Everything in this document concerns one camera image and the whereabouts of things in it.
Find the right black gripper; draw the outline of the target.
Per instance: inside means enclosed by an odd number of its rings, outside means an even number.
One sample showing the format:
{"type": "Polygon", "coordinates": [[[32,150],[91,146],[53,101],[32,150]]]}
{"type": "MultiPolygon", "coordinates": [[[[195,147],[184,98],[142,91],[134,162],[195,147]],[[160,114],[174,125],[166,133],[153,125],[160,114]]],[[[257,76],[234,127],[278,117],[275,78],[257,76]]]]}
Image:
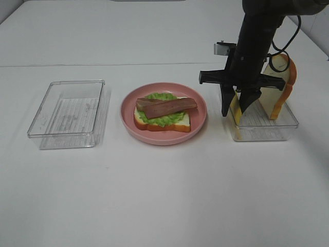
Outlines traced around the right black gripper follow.
{"type": "Polygon", "coordinates": [[[235,96],[232,86],[242,89],[239,98],[242,113],[260,98],[260,87],[283,90],[283,79],[261,74],[276,29],[283,19],[280,15],[245,15],[237,45],[228,56],[225,68],[200,72],[200,84],[222,84],[220,89],[223,117],[227,116],[235,96]]]}

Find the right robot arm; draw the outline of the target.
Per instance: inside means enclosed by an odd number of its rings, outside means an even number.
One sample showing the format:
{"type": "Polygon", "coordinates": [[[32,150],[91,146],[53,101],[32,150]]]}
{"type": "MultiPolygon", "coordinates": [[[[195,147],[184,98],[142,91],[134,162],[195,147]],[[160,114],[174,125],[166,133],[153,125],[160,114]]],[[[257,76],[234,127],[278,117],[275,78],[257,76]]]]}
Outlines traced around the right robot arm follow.
{"type": "Polygon", "coordinates": [[[283,90],[283,79],[261,74],[276,30],[287,15],[314,15],[322,11],[328,1],[243,1],[245,12],[237,43],[223,41],[214,44],[216,55],[227,56],[222,70],[201,71],[199,82],[219,84],[222,95],[222,115],[226,116],[235,96],[240,93],[240,108],[244,112],[261,96],[262,87],[283,90]]]}

